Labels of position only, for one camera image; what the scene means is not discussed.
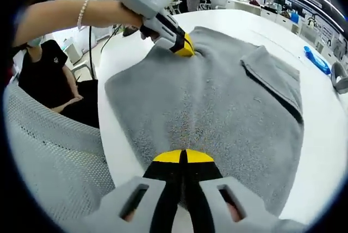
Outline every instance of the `black shirt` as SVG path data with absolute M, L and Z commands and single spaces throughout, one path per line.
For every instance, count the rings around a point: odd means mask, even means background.
M 41 48 L 42 56 L 36 63 L 28 52 L 24 55 L 18 85 L 46 107 L 58 107 L 73 98 L 62 69 L 67 55 L 54 40 L 44 42 Z

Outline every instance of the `gray towel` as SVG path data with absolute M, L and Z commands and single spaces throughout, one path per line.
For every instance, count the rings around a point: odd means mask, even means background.
M 111 77 L 110 104 L 145 169 L 165 151 L 205 152 L 279 215 L 303 140 L 299 72 L 263 46 L 202 27 L 190 36 L 195 56 L 155 46 Z

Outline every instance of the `pearl bracelet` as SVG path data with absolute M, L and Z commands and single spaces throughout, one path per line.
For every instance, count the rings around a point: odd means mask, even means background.
M 78 15 L 78 19 L 77 19 L 77 29 L 78 29 L 78 30 L 81 30 L 81 27 L 82 27 L 82 25 L 81 25 L 82 17 L 83 17 L 83 15 L 84 15 L 84 13 L 85 13 L 85 10 L 86 10 L 88 1 L 89 1 L 89 0 L 85 0 L 83 6 L 82 6 L 82 8 L 81 8 L 80 14 Z

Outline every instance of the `black pants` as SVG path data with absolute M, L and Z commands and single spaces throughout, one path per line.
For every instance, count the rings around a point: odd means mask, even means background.
M 78 82 L 77 88 L 83 99 L 66 106 L 61 114 L 75 121 L 99 128 L 98 81 Z

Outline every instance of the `blue object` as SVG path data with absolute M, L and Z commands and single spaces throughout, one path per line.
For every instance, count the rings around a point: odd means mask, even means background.
M 318 56 L 315 56 L 308 46 L 304 47 L 304 52 L 306 53 L 306 57 L 315 64 L 323 73 L 329 75 L 331 73 L 330 67 L 327 63 L 320 59 Z
M 300 17 L 297 13 L 292 12 L 290 20 L 292 20 L 294 23 L 299 23 Z

